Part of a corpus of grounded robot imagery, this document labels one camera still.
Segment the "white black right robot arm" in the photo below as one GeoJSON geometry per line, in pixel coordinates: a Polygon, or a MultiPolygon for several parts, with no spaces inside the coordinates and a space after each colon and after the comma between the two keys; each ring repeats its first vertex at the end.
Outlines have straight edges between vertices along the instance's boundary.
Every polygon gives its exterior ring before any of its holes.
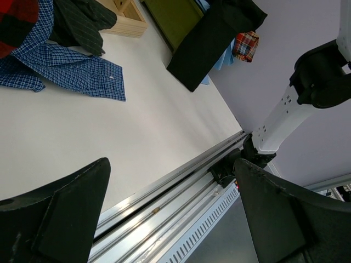
{"type": "Polygon", "coordinates": [[[308,186],[350,174],[350,1],[257,1],[252,62],[211,78],[279,175],[308,186]]]}

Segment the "brown red plaid shirt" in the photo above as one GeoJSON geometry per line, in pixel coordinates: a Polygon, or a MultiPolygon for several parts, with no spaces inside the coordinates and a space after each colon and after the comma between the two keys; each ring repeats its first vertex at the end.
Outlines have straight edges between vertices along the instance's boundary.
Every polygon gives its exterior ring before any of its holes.
{"type": "Polygon", "coordinates": [[[255,31],[239,33],[234,42],[232,54],[244,62],[252,62],[259,43],[259,36],[255,31]]]}

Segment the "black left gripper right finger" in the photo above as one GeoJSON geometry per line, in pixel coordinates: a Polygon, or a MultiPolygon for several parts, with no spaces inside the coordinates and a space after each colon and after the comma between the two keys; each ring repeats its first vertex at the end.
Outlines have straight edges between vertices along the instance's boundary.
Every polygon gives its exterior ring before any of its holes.
{"type": "Polygon", "coordinates": [[[350,262],[350,203],[244,159],[234,173],[259,262],[350,262]]]}

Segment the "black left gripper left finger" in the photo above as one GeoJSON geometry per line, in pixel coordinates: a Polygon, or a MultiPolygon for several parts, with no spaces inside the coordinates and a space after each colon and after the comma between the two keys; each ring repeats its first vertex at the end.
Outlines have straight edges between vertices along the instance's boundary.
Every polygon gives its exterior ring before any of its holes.
{"type": "Polygon", "coordinates": [[[87,262],[111,173],[106,157],[1,201],[1,262],[87,262]]]}

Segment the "black pinstriped shirt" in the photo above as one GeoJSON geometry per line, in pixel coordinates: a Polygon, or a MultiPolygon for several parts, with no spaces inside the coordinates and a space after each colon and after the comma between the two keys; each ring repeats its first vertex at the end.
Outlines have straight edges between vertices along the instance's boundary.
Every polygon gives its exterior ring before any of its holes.
{"type": "Polygon", "coordinates": [[[55,0],[53,14],[51,41],[63,47],[82,47],[95,56],[104,54],[100,31],[116,24],[113,11],[95,0],[55,0]]]}

